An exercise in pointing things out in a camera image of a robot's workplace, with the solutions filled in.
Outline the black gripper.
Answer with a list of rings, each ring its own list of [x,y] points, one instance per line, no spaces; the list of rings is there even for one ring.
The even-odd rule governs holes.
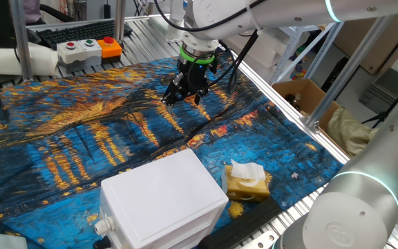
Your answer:
[[[205,75],[207,70],[212,73],[217,71],[217,62],[210,64],[199,64],[190,61],[177,62],[179,74],[169,84],[160,101],[165,106],[168,113],[172,113],[174,104],[184,100],[184,98],[195,95],[194,103],[200,104],[200,101],[209,92],[209,80]]]

